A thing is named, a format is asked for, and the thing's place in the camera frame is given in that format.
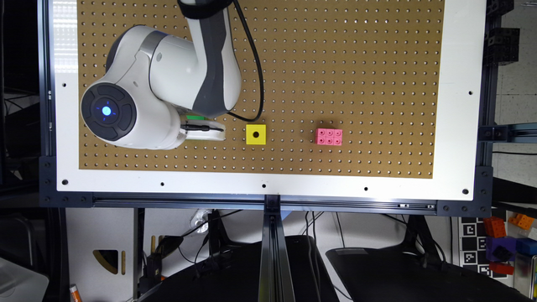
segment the pink block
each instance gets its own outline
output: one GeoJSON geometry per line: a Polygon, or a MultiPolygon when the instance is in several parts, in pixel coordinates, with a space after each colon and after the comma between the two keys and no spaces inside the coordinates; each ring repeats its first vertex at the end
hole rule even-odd
{"type": "Polygon", "coordinates": [[[340,129],[317,128],[315,131],[315,143],[320,145],[341,146],[343,131],[340,129]]]}
{"type": "Polygon", "coordinates": [[[326,144],[326,138],[325,137],[317,137],[315,139],[316,144],[326,144]]]}

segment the blue object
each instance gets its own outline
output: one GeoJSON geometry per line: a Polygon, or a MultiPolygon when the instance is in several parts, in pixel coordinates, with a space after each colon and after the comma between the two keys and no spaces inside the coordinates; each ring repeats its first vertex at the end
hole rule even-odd
{"type": "Polygon", "coordinates": [[[517,241],[517,252],[526,255],[537,255],[537,242],[533,239],[522,238],[517,241]]]}
{"type": "Polygon", "coordinates": [[[503,247],[507,251],[511,252],[511,258],[509,261],[514,261],[514,254],[517,250],[517,239],[512,237],[503,237],[503,238],[492,238],[487,237],[487,251],[486,258],[488,261],[505,261],[496,257],[493,252],[496,251],[498,247],[503,247]]]}
{"type": "Polygon", "coordinates": [[[104,106],[104,108],[102,109],[102,114],[109,116],[111,113],[112,113],[112,109],[110,109],[110,107],[108,106],[104,106]]]}

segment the blue light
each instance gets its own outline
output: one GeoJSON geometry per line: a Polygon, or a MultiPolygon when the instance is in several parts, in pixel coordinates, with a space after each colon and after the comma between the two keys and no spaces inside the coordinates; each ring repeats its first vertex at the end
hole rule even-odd
{"type": "Polygon", "coordinates": [[[102,108],[102,114],[104,114],[106,116],[109,116],[111,113],[112,113],[112,109],[110,109],[110,107],[104,106],[102,108]]]}

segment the purple object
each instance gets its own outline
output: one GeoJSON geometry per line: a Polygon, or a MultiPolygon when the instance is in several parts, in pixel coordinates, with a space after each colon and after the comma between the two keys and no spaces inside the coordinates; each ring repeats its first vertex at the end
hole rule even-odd
{"type": "Polygon", "coordinates": [[[503,237],[503,238],[492,238],[487,237],[487,260],[488,261],[499,261],[502,260],[494,257],[493,252],[497,247],[505,247],[508,251],[513,253],[513,256],[509,261],[514,261],[514,254],[517,251],[517,238],[503,237]]]}

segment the red object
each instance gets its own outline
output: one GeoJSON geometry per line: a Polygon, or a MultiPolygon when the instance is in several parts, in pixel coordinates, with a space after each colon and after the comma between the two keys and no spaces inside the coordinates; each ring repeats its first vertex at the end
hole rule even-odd
{"type": "Polygon", "coordinates": [[[315,131],[315,143],[320,145],[341,146],[343,131],[340,129],[317,128],[315,131]]]}
{"type": "Polygon", "coordinates": [[[514,267],[510,266],[509,264],[505,263],[493,263],[491,262],[488,265],[488,268],[492,270],[494,273],[503,273],[503,274],[513,274],[514,267]]]}
{"type": "Polygon", "coordinates": [[[483,222],[485,223],[485,232],[490,237],[500,238],[507,236],[503,219],[492,216],[490,218],[483,218],[483,222]]]}

